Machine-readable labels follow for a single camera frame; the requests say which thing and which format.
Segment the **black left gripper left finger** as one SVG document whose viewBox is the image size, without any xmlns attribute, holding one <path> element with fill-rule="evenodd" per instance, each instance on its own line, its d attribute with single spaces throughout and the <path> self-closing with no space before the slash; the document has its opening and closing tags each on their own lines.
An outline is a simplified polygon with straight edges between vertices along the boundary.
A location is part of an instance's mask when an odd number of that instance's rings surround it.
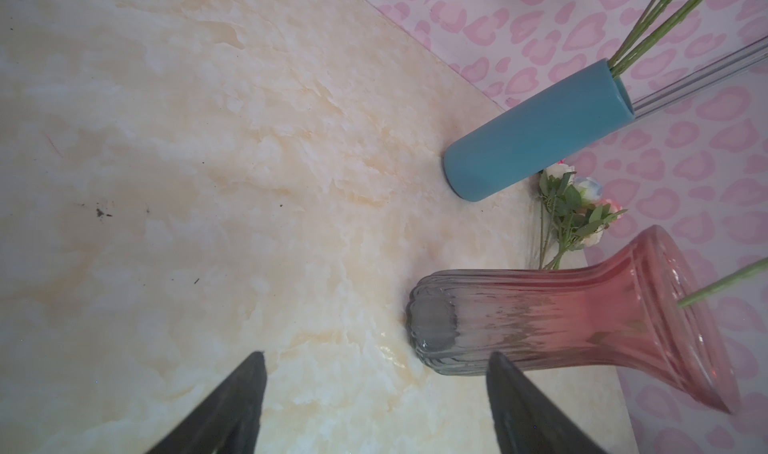
<svg viewBox="0 0 768 454">
<path fill-rule="evenodd" d="M 265 358 L 251 353 L 151 453 L 253 453 L 267 385 Z"/>
</svg>

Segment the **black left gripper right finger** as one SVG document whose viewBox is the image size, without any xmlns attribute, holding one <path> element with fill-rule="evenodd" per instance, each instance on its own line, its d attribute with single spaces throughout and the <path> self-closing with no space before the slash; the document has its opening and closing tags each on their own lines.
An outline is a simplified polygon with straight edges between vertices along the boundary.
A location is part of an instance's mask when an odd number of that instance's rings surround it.
<svg viewBox="0 0 768 454">
<path fill-rule="evenodd" d="M 507 357 L 490 355 L 486 387 L 502 453 L 602 453 Z"/>
</svg>

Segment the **red ribbed glass vase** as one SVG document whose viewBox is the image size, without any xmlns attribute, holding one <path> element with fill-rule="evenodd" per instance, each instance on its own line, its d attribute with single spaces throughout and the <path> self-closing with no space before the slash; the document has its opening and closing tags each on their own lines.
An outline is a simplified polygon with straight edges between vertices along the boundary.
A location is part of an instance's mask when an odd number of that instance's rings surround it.
<svg viewBox="0 0 768 454">
<path fill-rule="evenodd" d="M 563 270 L 444 270 L 410 293 L 417 357 L 446 376 L 475 376 L 500 352 L 522 370 L 613 365 L 642 371 L 710 408 L 740 393 L 709 307 L 683 306 L 696 281 L 660 226 L 611 258 Z"/>
</svg>

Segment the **teal ceramic vase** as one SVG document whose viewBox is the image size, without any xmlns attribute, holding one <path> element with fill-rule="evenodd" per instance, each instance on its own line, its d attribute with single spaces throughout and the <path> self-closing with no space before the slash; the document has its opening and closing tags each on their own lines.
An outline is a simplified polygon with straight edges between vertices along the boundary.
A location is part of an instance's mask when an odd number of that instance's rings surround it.
<svg viewBox="0 0 768 454">
<path fill-rule="evenodd" d="M 601 60 L 453 142 L 443 155 L 443 171 L 455 194 L 477 202 L 634 119 L 624 84 Z"/>
</svg>

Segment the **pink carnation spray stem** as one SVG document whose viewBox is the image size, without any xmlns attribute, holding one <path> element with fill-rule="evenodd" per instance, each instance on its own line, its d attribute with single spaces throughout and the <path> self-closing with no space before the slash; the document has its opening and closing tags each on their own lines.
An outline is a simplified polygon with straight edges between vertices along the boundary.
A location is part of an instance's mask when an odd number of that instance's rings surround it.
<svg viewBox="0 0 768 454">
<path fill-rule="evenodd" d="M 704 0 L 651 0 L 607 61 L 614 80 L 628 71 Z"/>
</svg>

